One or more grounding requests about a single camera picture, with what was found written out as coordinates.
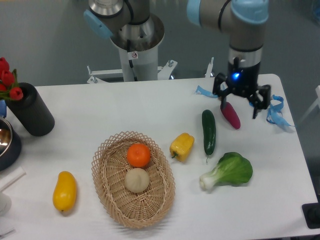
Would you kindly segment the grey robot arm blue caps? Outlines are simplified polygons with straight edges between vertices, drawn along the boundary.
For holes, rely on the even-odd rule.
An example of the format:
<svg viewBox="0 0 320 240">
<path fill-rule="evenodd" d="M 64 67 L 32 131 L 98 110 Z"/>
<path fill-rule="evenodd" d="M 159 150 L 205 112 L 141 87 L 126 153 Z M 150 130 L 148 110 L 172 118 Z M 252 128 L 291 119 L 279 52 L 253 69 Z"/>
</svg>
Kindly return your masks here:
<svg viewBox="0 0 320 240">
<path fill-rule="evenodd" d="M 270 105 L 271 88 L 258 85 L 269 3 L 266 0 L 190 0 L 194 25 L 229 35 L 227 73 L 214 79 L 212 92 L 225 108 L 230 94 L 246 98 L 253 114 Z M 165 29 L 147 0 L 91 0 L 83 17 L 100 38 L 118 48 L 126 82 L 158 80 L 158 46 Z"/>
</svg>

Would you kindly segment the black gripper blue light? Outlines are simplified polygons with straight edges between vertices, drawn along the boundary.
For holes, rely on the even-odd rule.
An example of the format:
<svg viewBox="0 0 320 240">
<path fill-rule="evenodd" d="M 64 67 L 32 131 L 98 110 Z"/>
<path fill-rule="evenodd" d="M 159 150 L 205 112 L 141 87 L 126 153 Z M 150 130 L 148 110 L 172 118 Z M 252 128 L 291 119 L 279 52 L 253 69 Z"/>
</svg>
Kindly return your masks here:
<svg viewBox="0 0 320 240">
<path fill-rule="evenodd" d="M 253 107 L 253 119 L 261 110 L 269 107 L 271 86 L 258 85 L 262 52 L 262 47 L 249 50 L 229 48 L 227 76 L 218 73 L 212 89 L 212 93 L 220 99 L 221 110 L 226 108 L 227 96 L 230 93 L 248 98 Z"/>
</svg>

